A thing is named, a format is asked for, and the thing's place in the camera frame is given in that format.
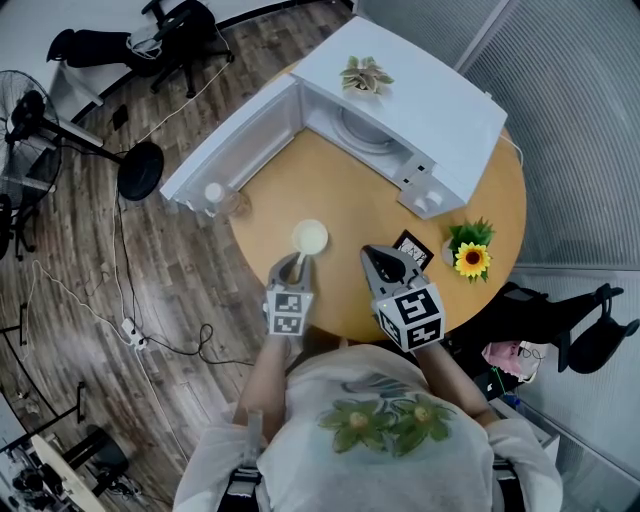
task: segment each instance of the fan base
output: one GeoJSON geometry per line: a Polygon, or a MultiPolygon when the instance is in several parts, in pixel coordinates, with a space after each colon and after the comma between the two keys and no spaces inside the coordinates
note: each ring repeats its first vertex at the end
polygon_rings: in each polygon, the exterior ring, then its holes
{"type": "Polygon", "coordinates": [[[140,201],[160,182],[164,155],[153,142],[135,145],[123,158],[118,171],[118,192],[129,201],[140,201]]]}

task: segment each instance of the plastic bottle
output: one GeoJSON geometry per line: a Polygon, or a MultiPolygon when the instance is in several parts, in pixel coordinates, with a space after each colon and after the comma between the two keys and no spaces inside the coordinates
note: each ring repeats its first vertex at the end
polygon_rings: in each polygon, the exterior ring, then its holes
{"type": "Polygon", "coordinates": [[[230,217],[240,217],[251,211],[251,204],[247,197],[220,183],[209,183],[204,189],[204,195],[211,204],[211,209],[206,212],[210,217],[221,213],[230,217]]]}

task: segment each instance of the electric fan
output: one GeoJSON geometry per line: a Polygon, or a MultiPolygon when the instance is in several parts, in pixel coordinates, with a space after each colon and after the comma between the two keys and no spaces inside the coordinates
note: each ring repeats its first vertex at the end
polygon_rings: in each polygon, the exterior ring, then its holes
{"type": "Polygon", "coordinates": [[[33,205],[49,191],[62,137],[117,163],[118,191],[126,199],[144,199],[160,181],[164,156],[157,145],[136,144],[120,158],[62,128],[36,80],[21,71],[0,72],[0,194],[10,197],[13,208],[33,205]]]}

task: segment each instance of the yellow sunflower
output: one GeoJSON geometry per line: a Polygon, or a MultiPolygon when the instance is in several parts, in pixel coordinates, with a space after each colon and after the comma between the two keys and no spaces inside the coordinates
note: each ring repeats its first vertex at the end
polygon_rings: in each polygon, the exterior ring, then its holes
{"type": "Polygon", "coordinates": [[[486,245],[462,243],[456,254],[456,270],[466,277],[478,277],[491,264],[491,256],[486,245]]]}

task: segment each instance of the potted succulent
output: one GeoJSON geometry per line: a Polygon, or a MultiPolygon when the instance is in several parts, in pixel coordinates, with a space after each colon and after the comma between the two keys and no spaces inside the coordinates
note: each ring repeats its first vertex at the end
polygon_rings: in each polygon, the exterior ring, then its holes
{"type": "Polygon", "coordinates": [[[352,55],[347,62],[347,69],[340,73],[340,76],[342,76],[343,89],[354,88],[359,91],[371,91],[374,94],[380,94],[380,84],[393,83],[393,78],[376,64],[373,57],[358,60],[358,57],[352,55]]]}

